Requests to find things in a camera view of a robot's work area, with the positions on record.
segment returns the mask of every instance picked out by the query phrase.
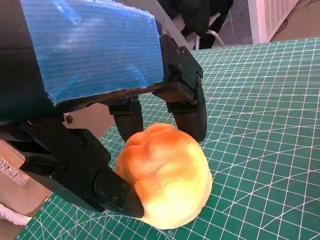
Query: golden brown crust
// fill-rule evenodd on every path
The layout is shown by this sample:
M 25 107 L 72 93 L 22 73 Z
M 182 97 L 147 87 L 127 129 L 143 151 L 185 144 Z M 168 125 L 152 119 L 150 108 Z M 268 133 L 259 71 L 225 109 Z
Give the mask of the golden brown crust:
M 142 221 L 159 229 L 192 221 L 208 200 L 213 181 L 199 144 L 165 123 L 130 137 L 115 172 L 134 185 L 145 210 Z

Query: table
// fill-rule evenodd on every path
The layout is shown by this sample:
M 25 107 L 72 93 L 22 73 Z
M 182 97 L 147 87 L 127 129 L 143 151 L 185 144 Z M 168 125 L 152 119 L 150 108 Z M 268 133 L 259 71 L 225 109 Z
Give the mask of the table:
M 320 39 L 200 50 L 214 176 L 189 224 L 158 230 L 53 195 L 19 240 L 320 239 Z M 165 103 L 142 95 L 144 126 L 174 124 Z M 101 139 L 112 166 L 124 146 L 115 126 Z

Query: robotic hand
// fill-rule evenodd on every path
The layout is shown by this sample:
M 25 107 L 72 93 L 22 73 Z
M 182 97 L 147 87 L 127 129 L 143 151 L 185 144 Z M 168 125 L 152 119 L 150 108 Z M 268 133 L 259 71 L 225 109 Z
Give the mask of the robotic hand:
M 20 169 L 79 207 L 143 217 L 144 208 L 134 187 L 109 167 L 108 150 L 87 129 L 64 127 L 63 114 L 94 103 L 108 105 L 126 141 L 143 131 L 138 95 L 152 93 L 166 102 L 180 130 L 202 141 L 207 131 L 203 70 L 191 53 L 184 46 L 178 47 L 169 35 L 160 34 L 161 82 L 53 104 L 44 88 L 19 1 L 0 3 L 0 34 L 6 37 L 0 42 L 0 139 L 25 156 Z

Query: self-healing cutting mat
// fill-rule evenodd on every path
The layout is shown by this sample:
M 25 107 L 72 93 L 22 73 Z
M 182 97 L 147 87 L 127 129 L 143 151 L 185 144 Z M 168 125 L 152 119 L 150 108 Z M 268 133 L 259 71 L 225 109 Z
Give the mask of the self-healing cutting mat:
M 194 52 L 204 70 L 208 131 L 201 143 L 214 183 L 201 214 L 157 230 L 53 195 L 19 240 L 320 239 L 319 38 Z M 145 127 L 175 124 L 165 103 L 140 96 Z M 124 142 L 101 140 L 112 166 Z

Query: black plastic part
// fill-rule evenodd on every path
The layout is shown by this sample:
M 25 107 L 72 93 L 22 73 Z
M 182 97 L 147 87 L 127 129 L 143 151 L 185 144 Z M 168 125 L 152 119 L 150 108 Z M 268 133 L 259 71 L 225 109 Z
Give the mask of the black plastic part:
M 125 215 L 142 218 L 145 214 L 144 207 L 134 189 L 112 170 L 101 171 L 94 182 L 94 190 L 101 204 L 107 209 L 119 211 Z
M 105 100 L 101 103 L 108 105 L 119 134 L 125 142 L 133 134 L 144 130 L 144 121 L 138 96 L 120 97 Z
M 34 144 L 46 152 L 22 151 L 26 161 L 20 169 L 77 206 L 142 217 L 140 200 L 129 194 L 131 186 L 109 167 L 111 155 L 106 148 L 87 129 L 67 129 L 63 121 L 61 116 L 20 124 Z M 18 149 L 17 141 L 8 142 Z
M 173 117 L 178 129 L 201 142 L 207 134 L 206 105 L 198 106 L 194 112 L 173 112 Z
M 0 51 L 33 48 L 20 0 L 0 2 L 0 33 Z

